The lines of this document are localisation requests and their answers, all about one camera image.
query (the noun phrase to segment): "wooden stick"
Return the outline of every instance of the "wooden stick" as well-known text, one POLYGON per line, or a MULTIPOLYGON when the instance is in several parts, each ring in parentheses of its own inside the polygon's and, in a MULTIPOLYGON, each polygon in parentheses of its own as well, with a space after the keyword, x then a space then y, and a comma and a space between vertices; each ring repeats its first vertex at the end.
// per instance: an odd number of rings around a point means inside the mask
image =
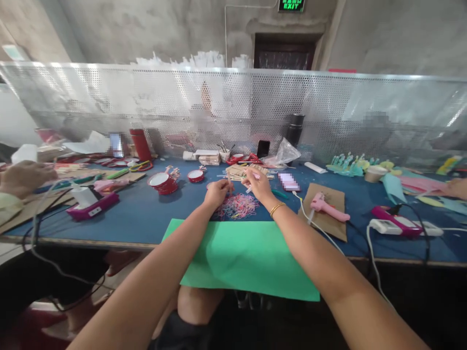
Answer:
POLYGON ((227 172, 227 179, 229 180, 229 192, 232 195, 232 180, 230 180, 230 173, 227 172))

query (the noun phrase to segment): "pink glue gun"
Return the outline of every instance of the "pink glue gun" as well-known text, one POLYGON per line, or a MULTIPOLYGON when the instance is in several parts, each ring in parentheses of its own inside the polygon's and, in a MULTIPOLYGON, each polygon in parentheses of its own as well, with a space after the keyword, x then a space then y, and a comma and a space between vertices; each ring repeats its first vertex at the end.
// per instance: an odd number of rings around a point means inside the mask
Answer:
POLYGON ((324 211, 326 214, 331 215, 334 219, 339 220, 340 222, 346 222, 350 220, 350 215, 338 211, 333 208, 324 200, 324 193, 318 192, 313 200, 311 201, 310 207, 313 209, 312 214, 315 211, 324 211))

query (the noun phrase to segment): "red thermos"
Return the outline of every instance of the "red thermos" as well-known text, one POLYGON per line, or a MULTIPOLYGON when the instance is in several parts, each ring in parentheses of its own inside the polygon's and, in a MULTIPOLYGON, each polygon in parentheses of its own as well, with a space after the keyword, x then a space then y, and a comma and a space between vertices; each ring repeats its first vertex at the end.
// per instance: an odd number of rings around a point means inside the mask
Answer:
POLYGON ((136 152, 138 153, 138 158, 141 162, 151 160, 151 151, 147 145, 146 136, 144 135, 144 130, 142 129, 130 129, 131 138, 136 147, 136 152))

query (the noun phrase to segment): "green cloth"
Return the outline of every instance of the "green cloth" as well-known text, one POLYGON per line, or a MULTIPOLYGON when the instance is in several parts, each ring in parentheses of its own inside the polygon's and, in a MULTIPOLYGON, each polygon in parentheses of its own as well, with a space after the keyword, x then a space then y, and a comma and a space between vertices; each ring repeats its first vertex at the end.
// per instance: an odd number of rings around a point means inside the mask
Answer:
MULTIPOLYGON (((172 219, 163 240, 182 222, 172 219)), ((320 300, 318 290, 295 261, 273 221, 209 222, 181 284, 320 300)))

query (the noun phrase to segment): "gold bracelet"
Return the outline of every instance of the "gold bracelet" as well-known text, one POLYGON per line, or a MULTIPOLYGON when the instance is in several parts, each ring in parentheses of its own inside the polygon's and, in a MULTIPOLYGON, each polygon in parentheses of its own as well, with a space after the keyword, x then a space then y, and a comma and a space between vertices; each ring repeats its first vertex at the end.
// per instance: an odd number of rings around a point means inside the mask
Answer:
POLYGON ((280 206, 283 206, 283 205, 285 205, 284 202, 280 202, 280 203, 276 204, 276 206, 274 208, 272 208, 271 211, 269 212, 269 215, 272 217, 272 215, 274 214, 276 209, 279 208, 280 206))

